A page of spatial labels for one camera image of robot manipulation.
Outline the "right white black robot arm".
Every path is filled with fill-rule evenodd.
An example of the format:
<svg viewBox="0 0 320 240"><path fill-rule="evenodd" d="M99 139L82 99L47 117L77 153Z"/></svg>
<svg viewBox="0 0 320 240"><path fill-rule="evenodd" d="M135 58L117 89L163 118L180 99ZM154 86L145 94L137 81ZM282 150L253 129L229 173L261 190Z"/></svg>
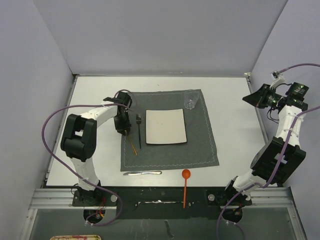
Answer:
<svg viewBox="0 0 320 240"><path fill-rule="evenodd" d="M249 171L232 179L222 192L227 204L247 200L260 186L283 184L305 159L300 130L308 109L304 102L308 89L294 82L282 96L276 93L275 87L263 84L256 92L243 97L243 101L258 109L277 110L278 127L275 136L253 158Z"/></svg>

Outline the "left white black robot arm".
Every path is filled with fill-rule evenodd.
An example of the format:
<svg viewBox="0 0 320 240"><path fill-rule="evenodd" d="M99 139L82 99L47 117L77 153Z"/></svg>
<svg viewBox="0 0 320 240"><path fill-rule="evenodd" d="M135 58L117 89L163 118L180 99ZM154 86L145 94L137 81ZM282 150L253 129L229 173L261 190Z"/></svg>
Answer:
<svg viewBox="0 0 320 240"><path fill-rule="evenodd" d="M97 147L98 128L113 119L117 133L126 136L131 130L128 109L132 105L130 95L119 91L116 97L107 97L102 104L80 115L70 114L65 122L60 148L70 158L78 177L78 186L84 190L84 200L95 206L100 203L102 193L93 155Z"/></svg>

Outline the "dark grey cloth placemat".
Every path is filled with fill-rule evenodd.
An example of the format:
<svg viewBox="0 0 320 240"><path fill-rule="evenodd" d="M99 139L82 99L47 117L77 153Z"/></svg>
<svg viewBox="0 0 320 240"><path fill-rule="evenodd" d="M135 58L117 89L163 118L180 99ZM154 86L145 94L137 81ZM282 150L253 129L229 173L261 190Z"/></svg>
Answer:
<svg viewBox="0 0 320 240"><path fill-rule="evenodd" d="M133 99L129 119L132 125L129 135L136 148L139 148L136 114L141 115L141 148L134 155L127 137L121 138L122 172L175 170L218 166L217 147L203 93L194 109L184 107L184 91L132 92ZM186 130L186 143L147 144L146 110L183 109Z"/></svg>

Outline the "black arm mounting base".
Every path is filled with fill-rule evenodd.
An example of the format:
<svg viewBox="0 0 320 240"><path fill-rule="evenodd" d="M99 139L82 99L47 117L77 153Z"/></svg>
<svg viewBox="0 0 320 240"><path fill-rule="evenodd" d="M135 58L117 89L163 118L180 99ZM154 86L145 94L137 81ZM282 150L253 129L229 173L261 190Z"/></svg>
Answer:
<svg viewBox="0 0 320 240"><path fill-rule="evenodd" d="M216 220L232 198L222 187L112 187L111 192L98 190L86 196L77 189L72 206L84 207L84 216L93 207L116 208L120 220L191 219Z"/></svg>

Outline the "white square plate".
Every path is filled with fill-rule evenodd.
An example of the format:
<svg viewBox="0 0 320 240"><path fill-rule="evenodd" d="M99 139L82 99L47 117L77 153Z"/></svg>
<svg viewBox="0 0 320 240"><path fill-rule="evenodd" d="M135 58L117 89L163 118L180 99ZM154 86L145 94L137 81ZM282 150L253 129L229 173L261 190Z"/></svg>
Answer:
<svg viewBox="0 0 320 240"><path fill-rule="evenodd" d="M187 142L183 109L146 110L145 137L149 145L173 145Z"/></svg>

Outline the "dark handled silver fork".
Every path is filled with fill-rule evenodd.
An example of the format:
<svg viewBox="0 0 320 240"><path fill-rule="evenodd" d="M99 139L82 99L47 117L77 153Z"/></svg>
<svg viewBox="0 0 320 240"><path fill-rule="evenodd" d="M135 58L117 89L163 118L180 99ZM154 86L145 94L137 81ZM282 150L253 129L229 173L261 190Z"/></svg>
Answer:
<svg viewBox="0 0 320 240"><path fill-rule="evenodd" d="M141 141L141 123L142 117L139 113L136 114L136 124L138 126L138 141L139 141L139 149L142 149L142 141Z"/></svg>

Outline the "gold fork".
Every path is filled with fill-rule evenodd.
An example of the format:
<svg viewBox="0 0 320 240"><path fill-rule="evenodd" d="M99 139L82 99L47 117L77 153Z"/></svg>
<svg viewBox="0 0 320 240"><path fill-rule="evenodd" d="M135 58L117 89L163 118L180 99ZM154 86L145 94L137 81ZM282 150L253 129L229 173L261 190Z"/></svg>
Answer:
<svg viewBox="0 0 320 240"><path fill-rule="evenodd" d="M138 153L137 153L136 148L135 148L135 146L134 146L134 144L133 144L133 142L132 142L132 139L131 139L131 136L130 136L129 132L126 130L125 133L126 133L126 136L127 136L128 140L129 140L129 143L130 143L131 149L132 149L132 151L133 151L133 154L134 154L135 156L137 156Z"/></svg>

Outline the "clear plastic cup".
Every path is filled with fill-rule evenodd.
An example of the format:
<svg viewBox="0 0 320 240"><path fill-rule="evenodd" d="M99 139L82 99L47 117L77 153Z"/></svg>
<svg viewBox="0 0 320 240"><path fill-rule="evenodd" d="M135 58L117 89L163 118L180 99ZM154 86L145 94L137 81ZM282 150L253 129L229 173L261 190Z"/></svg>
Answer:
<svg viewBox="0 0 320 240"><path fill-rule="evenodd" d="M192 110L195 108L198 99L200 97L200 91L197 89L188 89L183 93L183 105L186 109Z"/></svg>

